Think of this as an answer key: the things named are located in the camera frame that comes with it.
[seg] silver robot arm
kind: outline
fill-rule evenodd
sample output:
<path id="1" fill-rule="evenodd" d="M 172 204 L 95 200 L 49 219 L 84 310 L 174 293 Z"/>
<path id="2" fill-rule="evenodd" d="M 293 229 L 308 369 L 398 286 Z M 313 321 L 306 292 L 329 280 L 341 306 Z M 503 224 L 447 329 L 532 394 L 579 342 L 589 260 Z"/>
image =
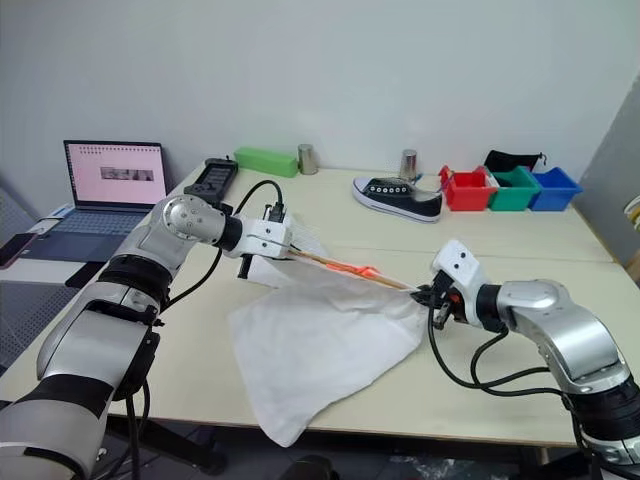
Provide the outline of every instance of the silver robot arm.
<path id="1" fill-rule="evenodd" d="M 283 258 L 282 223 L 229 216 L 199 197 L 158 203 L 44 341 L 40 383 L 0 411 L 0 480 L 88 478 L 112 401 L 135 393 L 160 336 L 169 285 L 196 243 L 227 256 Z"/>
<path id="2" fill-rule="evenodd" d="M 432 264 L 434 293 L 444 303 L 437 324 L 455 320 L 532 340 L 577 421 L 577 440 L 605 478 L 640 474 L 640 390 L 611 333 L 551 280 L 489 282 L 462 243 L 449 242 Z"/>

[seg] blue bin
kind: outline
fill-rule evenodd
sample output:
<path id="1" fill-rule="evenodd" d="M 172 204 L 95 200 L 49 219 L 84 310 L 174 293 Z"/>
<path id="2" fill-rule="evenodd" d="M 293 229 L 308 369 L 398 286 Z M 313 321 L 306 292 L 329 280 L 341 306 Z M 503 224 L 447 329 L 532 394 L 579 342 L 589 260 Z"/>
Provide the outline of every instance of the blue bin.
<path id="1" fill-rule="evenodd" d="M 567 208 L 574 195 L 582 192 L 582 187 L 560 167 L 546 173 L 534 173 L 533 177 L 540 184 L 540 193 L 531 199 L 531 210 L 560 212 Z"/>

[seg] plastic bin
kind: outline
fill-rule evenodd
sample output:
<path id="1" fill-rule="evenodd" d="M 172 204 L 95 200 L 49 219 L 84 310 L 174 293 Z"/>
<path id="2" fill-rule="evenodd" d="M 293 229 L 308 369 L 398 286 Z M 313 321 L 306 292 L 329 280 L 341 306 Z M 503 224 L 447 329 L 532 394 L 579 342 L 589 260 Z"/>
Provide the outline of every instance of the plastic bin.
<path id="1" fill-rule="evenodd" d="M 574 195 L 582 192 L 582 187 L 560 167 L 533 176 L 540 184 L 540 193 L 531 199 L 531 210 L 560 212 L 567 208 Z"/>
<path id="2" fill-rule="evenodd" d="M 493 172 L 493 177 L 500 185 L 489 199 L 489 208 L 494 211 L 524 210 L 531 198 L 540 192 L 540 185 L 525 167 L 516 167 L 510 172 Z"/>
<path id="3" fill-rule="evenodd" d="M 484 167 L 473 172 L 452 172 L 448 166 L 440 170 L 440 185 L 453 211 L 480 211 L 487 208 L 489 197 L 497 188 L 489 184 Z"/>

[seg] green block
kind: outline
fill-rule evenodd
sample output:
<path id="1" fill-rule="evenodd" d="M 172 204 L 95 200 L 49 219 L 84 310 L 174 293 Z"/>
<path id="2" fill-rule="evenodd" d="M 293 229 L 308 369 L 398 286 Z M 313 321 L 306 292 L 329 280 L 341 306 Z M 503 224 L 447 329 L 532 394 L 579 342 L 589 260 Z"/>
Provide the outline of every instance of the green block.
<path id="1" fill-rule="evenodd" d="M 491 172 L 500 188 L 489 199 L 489 208 L 494 211 L 519 211 L 529 205 L 531 198 L 540 191 L 538 182 L 525 167 L 516 167 L 510 172 Z"/>
<path id="2" fill-rule="evenodd" d="M 295 177 L 298 173 L 298 159 L 286 153 L 270 152 L 258 148 L 240 147 L 233 156 L 240 168 L 257 170 L 281 177 Z"/>

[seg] sneaker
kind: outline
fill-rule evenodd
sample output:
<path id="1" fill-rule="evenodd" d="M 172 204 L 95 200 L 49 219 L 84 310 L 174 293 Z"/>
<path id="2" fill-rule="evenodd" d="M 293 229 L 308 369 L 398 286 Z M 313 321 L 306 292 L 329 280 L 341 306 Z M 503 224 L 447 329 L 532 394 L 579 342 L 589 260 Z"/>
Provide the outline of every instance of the sneaker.
<path id="1" fill-rule="evenodd" d="M 437 222 L 442 210 L 441 192 L 425 192 L 399 178 L 355 178 L 353 196 L 374 210 L 419 222 Z"/>

